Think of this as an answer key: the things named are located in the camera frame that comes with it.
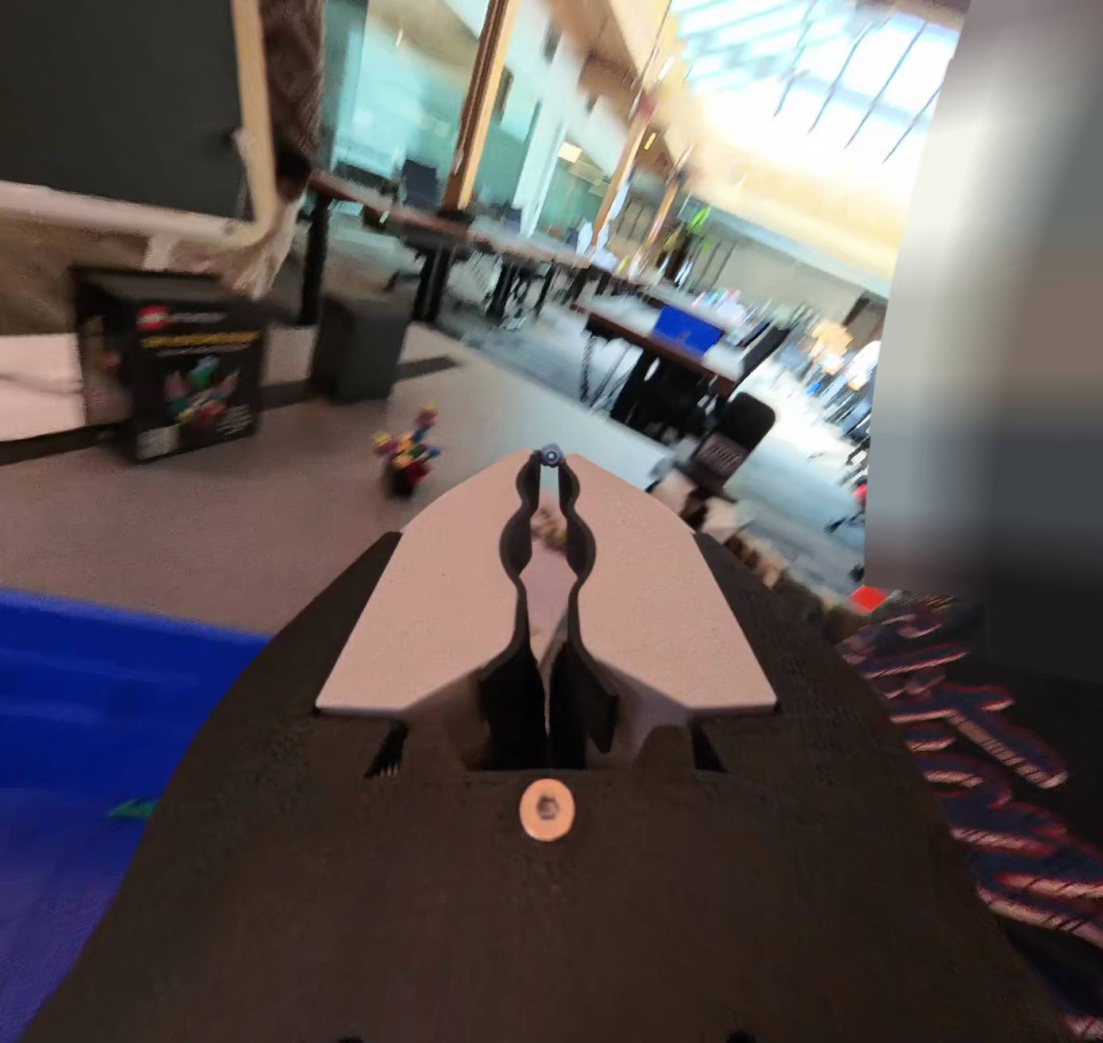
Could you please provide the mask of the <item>small white rounded object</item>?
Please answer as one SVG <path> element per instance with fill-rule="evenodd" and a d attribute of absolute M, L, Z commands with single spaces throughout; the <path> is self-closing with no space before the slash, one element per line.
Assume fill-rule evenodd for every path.
<path fill-rule="evenodd" d="M 86 427 L 76 337 L 71 333 L 1 337 L 1 442 Z"/>

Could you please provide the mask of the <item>blue bin on desk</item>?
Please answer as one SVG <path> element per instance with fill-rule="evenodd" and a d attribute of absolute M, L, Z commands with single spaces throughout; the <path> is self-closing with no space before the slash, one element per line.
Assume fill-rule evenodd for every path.
<path fill-rule="evenodd" d="M 704 319 L 678 307 L 662 307 L 651 329 L 651 336 L 687 356 L 704 357 L 722 342 L 726 331 L 710 319 Z"/>

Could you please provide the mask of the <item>wooden post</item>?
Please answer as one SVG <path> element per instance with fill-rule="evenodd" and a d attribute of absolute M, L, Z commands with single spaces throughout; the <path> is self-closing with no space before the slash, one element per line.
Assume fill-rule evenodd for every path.
<path fill-rule="evenodd" d="M 476 60 L 460 116 L 457 144 L 445 186 L 440 214 L 472 223 L 476 169 L 488 142 L 489 123 L 497 99 L 505 56 L 512 37 L 520 0 L 489 0 Z"/>

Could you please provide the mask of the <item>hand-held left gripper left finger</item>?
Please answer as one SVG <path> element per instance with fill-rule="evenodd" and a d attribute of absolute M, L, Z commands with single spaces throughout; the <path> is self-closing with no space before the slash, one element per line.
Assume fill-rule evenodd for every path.
<path fill-rule="evenodd" d="M 522 576 L 538 453 L 511 453 L 401 530 L 318 693 L 321 714 L 439 725 L 465 765 L 544 763 L 544 685 Z"/>

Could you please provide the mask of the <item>lego flower bouquet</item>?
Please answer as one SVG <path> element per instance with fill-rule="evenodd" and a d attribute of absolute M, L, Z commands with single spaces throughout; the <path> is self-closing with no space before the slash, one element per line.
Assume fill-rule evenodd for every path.
<path fill-rule="evenodd" d="M 383 463 L 383 484 L 392 499 L 410 499 L 419 485 L 433 471 L 435 461 L 441 455 L 433 441 L 438 423 L 436 404 L 428 404 L 415 416 L 411 429 L 401 436 L 386 431 L 376 432 L 372 444 Z"/>

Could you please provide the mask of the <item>long wooden desk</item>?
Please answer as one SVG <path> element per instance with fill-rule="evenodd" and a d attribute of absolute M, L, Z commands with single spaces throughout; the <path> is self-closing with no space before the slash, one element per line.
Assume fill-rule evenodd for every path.
<path fill-rule="evenodd" d="M 459 254 L 483 252 L 500 260 L 501 270 L 489 299 L 489 318 L 496 320 L 504 319 L 505 308 L 524 273 L 545 270 L 536 304 L 544 307 L 555 271 L 586 273 L 591 268 L 591 260 L 583 254 L 556 241 L 536 241 L 495 223 L 428 213 L 318 169 L 310 176 L 308 194 L 311 208 L 302 264 L 299 312 L 302 324 L 313 324 L 321 318 L 330 209 L 334 204 L 358 206 L 361 214 L 377 223 L 385 235 L 422 254 L 414 312 L 420 322 L 437 322 L 448 277 Z"/>

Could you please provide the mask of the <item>large blue plastic bin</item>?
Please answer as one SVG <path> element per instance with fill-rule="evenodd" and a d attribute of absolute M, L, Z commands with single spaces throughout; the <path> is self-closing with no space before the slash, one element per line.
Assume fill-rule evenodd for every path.
<path fill-rule="evenodd" d="M 2 590 L 1 1039 L 17 1041 L 116 897 L 141 821 L 268 644 L 254 634 Z"/>

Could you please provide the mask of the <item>black lego set box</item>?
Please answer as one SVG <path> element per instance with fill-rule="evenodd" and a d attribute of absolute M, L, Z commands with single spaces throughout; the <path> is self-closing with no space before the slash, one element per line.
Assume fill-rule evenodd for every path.
<path fill-rule="evenodd" d="M 256 434 L 263 307 L 196 275 L 76 266 L 72 281 L 86 421 L 131 462 Z"/>

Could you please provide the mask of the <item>large black block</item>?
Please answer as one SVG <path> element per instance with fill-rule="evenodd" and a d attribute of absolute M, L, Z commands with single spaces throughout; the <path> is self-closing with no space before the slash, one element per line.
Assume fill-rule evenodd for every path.
<path fill-rule="evenodd" d="M 395 385 L 413 303 L 403 294 L 325 293 L 309 385 L 338 404 L 386 400 Z"/>

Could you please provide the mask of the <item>wood edged black board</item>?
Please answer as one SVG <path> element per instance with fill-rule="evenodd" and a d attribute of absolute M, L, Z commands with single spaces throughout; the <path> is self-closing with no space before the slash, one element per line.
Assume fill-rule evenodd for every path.
<path fill-rule="evenodd" d="M 2 288 L 96 260 L 265 295 L 322 137 L 326 0 L 2 0 Z"/>

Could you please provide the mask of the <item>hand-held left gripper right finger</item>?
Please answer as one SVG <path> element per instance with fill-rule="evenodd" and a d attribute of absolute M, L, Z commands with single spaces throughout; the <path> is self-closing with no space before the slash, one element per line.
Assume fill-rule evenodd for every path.
<path fill-rule="evenodd" d="M 698 535 L 579 454 L 558 469 L 574 582 L 556 646 L 556 764 L 631 765 L 656 731 L 719 765 L 706 724 L 778 697 Z"/>

